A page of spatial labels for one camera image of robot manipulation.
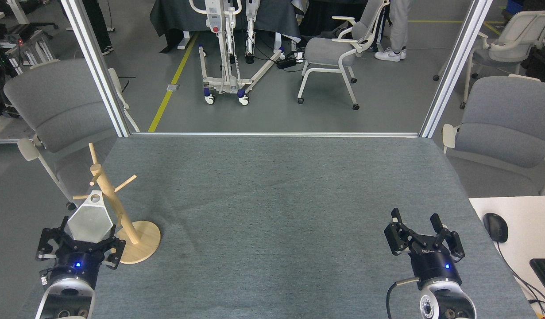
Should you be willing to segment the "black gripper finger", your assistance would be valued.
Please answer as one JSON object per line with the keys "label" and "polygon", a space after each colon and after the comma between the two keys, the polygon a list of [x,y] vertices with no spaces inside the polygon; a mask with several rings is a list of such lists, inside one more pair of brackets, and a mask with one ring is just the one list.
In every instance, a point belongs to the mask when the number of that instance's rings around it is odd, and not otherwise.
{"label": "black gripper finger", "polygon": [[432,247],[435,249],[439,248],[445,240],[454,262],[459,262],[463,259],[465,257],[465,252],[458,232],[450,231],[447,226],[442,224],[438,214],[432,214],[430,222],[436,232],[436,238],[432,243]]}
{"label": "black gripper finger", "polygon": [[412,241],[422,245],[419,234],[403,224],[398,208],[392,210],[391,217],[392,222],[386,226],[384,235],[394,256],[408,248]]}
{"label": "black gripper finger", "polygon": [[[73,239],[65,231],[67,222],[68,219],[64,218],[60,227],[44,228],[42,230],[37,248],[37,259],[51,259],[56,258],[57,253],[60,256],[66,256],[73,252]],[[51,240],[54,240],[58,245],[55,253],[53,253],[53,246],[49,244]]]}
{"label": "black gripper finger", "polygon": [[108,250],[115,250],[115,252],[111,252],[105,260],[105,265],[111,270],[116,270],[118,268],[125,248],[125,240],[115,236],[115,229],[116,227],[111,227],[108,233],[108,238],[100,241],[98,244],[95,244],[95,249],[100,251],[102,254]]}

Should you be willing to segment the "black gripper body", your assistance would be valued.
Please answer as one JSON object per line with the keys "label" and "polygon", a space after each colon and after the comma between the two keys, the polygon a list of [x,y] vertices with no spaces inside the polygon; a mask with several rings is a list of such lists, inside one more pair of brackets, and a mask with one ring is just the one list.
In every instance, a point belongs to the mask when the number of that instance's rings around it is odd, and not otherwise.
{"label": "black gripper body", "polygon": [[430,245],[423,248],[418,243],[409,246],[409,256],[415,277],[418,277],[418,288],[424,287],[433,280],[454,281],[461,284],[461,278],[455,268],[450,251],[441,244],[438,248]]}
{"label": "black gripper body", "polygon": [[104,252],[103,245],[83,241],[60,245],[54,252],[55,263],[48,276],[48,283],[78,278],[88,284],[96,284]]}

